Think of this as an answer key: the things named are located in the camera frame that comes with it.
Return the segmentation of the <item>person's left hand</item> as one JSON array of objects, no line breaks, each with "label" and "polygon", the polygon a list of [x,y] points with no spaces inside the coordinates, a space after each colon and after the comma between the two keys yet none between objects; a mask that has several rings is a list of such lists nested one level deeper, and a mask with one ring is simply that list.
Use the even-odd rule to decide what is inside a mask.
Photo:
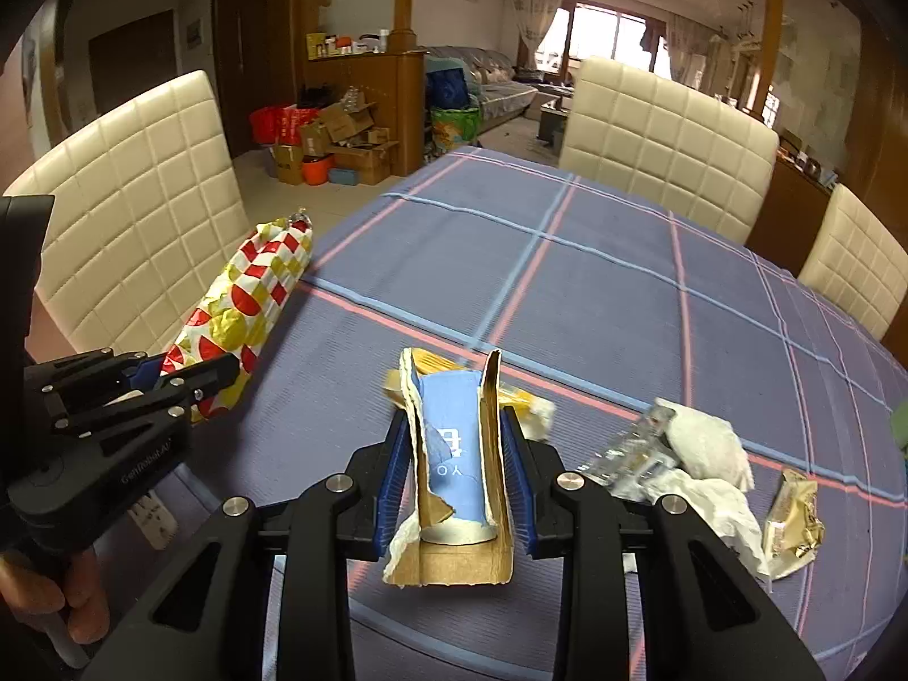
[{"label": "person's left hand", "polygon": [[110,631],[110,608],[92,547],[71,558],[61,584],[26,567],[19,555],[3,553],[2,598],[22,620],[68,609],[68,635],[80,646],[103,640]]}]

